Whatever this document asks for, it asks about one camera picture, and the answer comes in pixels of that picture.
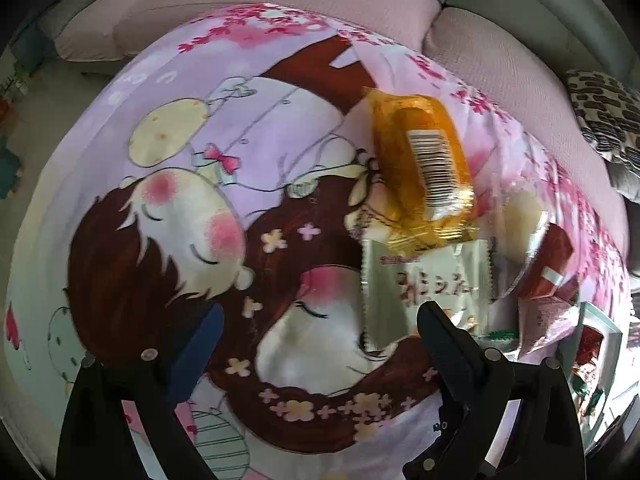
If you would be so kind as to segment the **white orange snack packet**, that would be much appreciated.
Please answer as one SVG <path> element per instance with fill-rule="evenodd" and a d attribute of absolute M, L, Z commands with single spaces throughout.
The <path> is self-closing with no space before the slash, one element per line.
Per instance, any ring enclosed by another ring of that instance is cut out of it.
<path fill-rule="evenodd" d="M 393 254 L 375 240 L 363 242 L 363 337 L 382 351 L 418 333 L 418 310 L 434 301 L 454 326 L 474 336 L 488 333 L 494 301 L 491 244 L 469 240 L 421 252 Z"/>

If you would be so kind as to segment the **green white corn packet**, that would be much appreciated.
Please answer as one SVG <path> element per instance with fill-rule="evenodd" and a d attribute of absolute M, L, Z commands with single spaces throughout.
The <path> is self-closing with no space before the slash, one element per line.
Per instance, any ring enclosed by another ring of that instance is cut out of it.
<path fill-rule="evenodd" d="M 501 351 L 510 351 L 518 348 L 520 337 L 516 330 L 494 330 L 487 335 L 474 338 L 482 348 L 495 347 Z"/>

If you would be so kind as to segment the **grey pillow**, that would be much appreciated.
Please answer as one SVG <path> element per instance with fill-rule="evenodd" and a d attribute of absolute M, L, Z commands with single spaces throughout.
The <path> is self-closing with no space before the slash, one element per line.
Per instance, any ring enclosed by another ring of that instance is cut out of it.
<path fill-rule="evenodd" d="M 612 188 L 631 203 L 640 203 L 640 179 L 624 165 L 608 162 L 608 178 Z"/>

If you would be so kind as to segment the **pink snack packet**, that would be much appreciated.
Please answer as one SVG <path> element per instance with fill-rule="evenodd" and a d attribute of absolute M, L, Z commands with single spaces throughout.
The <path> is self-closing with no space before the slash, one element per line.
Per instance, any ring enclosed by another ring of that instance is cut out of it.
<path fill-rule="evenodd" d="M 555 297 L 518 300 L 518 357 L 555 344 L 574 332 L 580 317 L 579 304 Z"/>

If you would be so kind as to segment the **clear wrapped white pastry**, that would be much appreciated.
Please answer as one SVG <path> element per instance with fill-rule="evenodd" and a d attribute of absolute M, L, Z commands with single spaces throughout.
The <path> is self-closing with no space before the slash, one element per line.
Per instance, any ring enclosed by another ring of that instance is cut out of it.
<path fill-rule="evenodd" d="M 512 190 L 494 210 L 495 292 L 510 295 L 524 278 L 548 229 L 549 214 L 538 196 L 525 188 Z"/>

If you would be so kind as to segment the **teal rimmed white tray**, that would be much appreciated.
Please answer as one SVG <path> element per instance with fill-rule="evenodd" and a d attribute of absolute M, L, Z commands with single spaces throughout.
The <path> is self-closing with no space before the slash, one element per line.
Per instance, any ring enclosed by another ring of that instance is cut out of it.
<path fill-rule="evenodd" d="M 578 419 L 582 444 L 590 448 L 602 419 L 604 407 L 614 382 L 614 376 L 623 332 L 602 311 L 589 302 L 581 302 L 580 317 L 574 332 L 562 339 L 556 355 L 560 358 L 562 370 L 572 396 Z M 603 334 L 600 353 L 593 363 L 575 367 L 576 352 L 582 336 L 582 326 L 596 328 Z"/>

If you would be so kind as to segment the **pink sofa seat cover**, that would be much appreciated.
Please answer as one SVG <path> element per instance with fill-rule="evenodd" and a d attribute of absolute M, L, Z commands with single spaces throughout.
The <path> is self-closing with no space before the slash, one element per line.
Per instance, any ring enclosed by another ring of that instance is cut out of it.
<path fill-rule="evenodd" d="M 610 185 L 605 163 L 582 140 L 561 81 L 562 66 L 584 50 L 574 37 L 559 54 L 550 55 L 509 24 L 438 0 L 96 0 L 62 28 L 55 50 L 83 68 L 111 68 L 190 18 L 263 1 L 342 18 L 434 55 L 514 113 L 551 151 L 626 255 L 630 235 L 622 196 Z"/>

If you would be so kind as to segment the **red white striped packet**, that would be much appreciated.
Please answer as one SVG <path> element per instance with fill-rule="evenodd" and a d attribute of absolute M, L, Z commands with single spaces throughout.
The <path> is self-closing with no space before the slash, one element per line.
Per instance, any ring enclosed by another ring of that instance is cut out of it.
<path fill-rule="evenodd" d="M 573 255 L 574 247 L 567 232 L 550 223 L 524 276 L 518 298 L 531 300 L 552 296 L 562 284 Z"/>

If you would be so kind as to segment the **grey green sofa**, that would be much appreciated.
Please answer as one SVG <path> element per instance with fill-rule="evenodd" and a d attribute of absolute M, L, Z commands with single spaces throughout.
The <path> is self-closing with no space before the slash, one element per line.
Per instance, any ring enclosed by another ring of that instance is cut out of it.
<path fill-rule="evenodd" d="M 438 0 L 510 32 L 555 73 L 600 70 L 639 87 L 639 48 L 603 0 Z"/>

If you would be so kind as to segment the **red Rossi snack packet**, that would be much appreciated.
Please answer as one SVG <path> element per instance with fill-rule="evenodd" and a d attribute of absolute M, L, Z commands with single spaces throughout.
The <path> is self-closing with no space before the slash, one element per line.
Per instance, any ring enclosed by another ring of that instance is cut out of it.
<path fill-rule="evenodd" d="M 582 336 L 578 344 L 575 358 L 575 367 L 593 363 L 599 356 L 603 334 L 596 328 L 588 325 L 582 326 Z"/>

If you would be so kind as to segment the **black white patterned pillow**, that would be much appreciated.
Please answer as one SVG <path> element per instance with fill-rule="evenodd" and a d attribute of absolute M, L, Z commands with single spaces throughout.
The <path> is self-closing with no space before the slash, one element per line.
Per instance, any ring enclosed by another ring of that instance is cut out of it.
<path fill-rule="evenodd" d="M 639 172 L 639 93 L 593 70 L 569 70 L 565 83 L 586 142 L 608 162 Z"/>

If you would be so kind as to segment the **cartoon print pink tablecloth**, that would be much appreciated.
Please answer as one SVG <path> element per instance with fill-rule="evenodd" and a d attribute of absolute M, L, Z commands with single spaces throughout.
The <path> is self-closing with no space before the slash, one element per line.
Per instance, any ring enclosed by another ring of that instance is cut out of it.
<path fill-rule="evenodd" d="M 408 479 L 402 468 L 439 435 L 442 395 L 419 331 L 364 344 L 363 242 L 390 235 L 370 89 L 432 96 L 456 127 L 472 240 L 491 244 L 487 334 L 518 332 L 524 278 L 498 298 L 492 257 L 494 210 L 520 188 L 574 247 L 552 296 L 593 304 L 624 333 L 626 255 L 514 113 L 373 30 L 227 6 L 154 41 L 105 87 L 53 151 L 18 231 L 4 354 L 34 406 L 16 429 L 43 438 L 51 478 L 82 361 L 157 356 L 213 301 L 224 328 L 175 408 L 213 479 Z"/>

